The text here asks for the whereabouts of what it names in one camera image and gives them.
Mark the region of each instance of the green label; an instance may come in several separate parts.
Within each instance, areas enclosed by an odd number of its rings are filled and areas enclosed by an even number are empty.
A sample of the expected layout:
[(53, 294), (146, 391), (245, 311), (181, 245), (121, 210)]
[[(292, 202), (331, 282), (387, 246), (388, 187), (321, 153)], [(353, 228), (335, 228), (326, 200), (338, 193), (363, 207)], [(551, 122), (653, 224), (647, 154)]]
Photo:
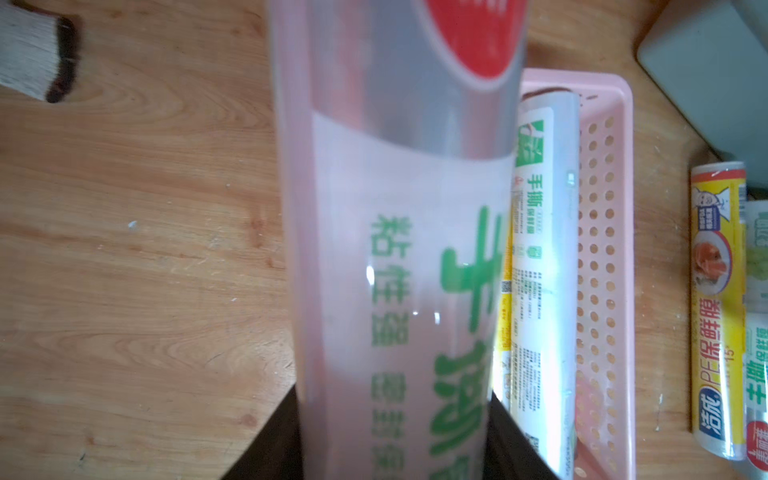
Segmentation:
[(541, 247), (528, 247), (528, 258), (541, 259)]
[(518, 129), (516, 167), (544, 163), (544, 121), (534, 121)]

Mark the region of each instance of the pink plastic tray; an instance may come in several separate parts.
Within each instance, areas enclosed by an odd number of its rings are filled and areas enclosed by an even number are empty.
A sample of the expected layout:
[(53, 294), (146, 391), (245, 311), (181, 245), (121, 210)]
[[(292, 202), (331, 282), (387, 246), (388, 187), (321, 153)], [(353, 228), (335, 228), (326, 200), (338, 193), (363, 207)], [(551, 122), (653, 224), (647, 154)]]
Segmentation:
[(526, 68), (522, 92), (581, 96), (576, 478), (634, 479), (632, 91), (616, 75)]

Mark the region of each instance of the white plastic roll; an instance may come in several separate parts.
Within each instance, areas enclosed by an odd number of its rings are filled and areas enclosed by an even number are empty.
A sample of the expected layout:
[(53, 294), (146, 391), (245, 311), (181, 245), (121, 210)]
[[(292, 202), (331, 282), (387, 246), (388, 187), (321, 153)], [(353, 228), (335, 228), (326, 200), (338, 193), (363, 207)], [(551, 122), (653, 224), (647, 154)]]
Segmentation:
[(579, 97), (523, 100), (515, 162), (510, 411), (539, 455), (573, 478)]

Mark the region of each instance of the barcode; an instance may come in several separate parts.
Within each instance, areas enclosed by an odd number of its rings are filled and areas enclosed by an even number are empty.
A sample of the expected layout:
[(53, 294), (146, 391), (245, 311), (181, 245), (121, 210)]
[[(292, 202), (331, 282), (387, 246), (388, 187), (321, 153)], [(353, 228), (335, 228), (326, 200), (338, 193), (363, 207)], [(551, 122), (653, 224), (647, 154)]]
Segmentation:
[(538, 439), (533, 435), (529, 435), (527, 433), (524, 433), (523, 435), (525, 435), (525, 438), (528, 440), (529, 443), (531, 443), (531, 446), (536, 451), (536, 453), (538, 453)]
[(746, 223), (746, 185), (739, 185), (739, 222)]

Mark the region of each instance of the cling film box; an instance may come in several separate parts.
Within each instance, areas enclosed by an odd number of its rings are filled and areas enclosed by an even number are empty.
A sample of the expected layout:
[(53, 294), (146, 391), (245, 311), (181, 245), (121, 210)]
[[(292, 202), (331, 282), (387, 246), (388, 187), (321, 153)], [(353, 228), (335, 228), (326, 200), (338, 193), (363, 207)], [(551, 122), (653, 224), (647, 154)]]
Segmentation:
[(691, 175), (693, 430), (710, 452), (737, 459), (744, 455), (745, 172), (706, 170)]

